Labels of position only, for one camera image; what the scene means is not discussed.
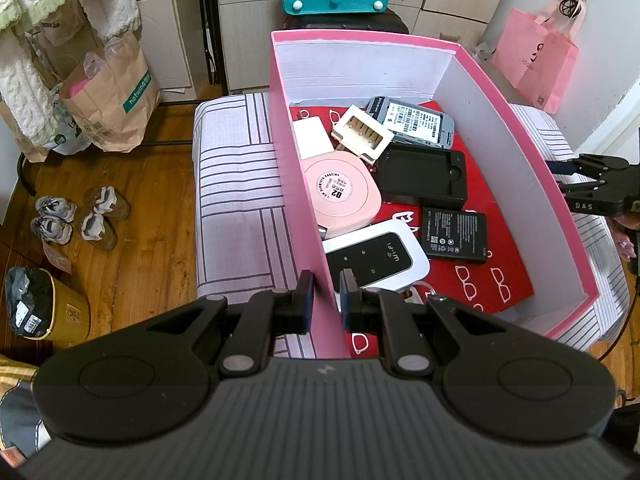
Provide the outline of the person's right hand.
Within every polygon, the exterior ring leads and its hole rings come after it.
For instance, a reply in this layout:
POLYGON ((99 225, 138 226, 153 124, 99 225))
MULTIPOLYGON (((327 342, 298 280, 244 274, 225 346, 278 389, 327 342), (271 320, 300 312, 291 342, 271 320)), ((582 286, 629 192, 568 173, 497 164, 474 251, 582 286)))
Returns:
POLYGON ((636 250, 627 231, 638 231, 640 226, 640 216, 638 212, 624 212, 616 217, 607 218, 606 221, 608 222, 608 228, 610 229, 620 258, 624 261, 630 261, 636 258, 636 250))

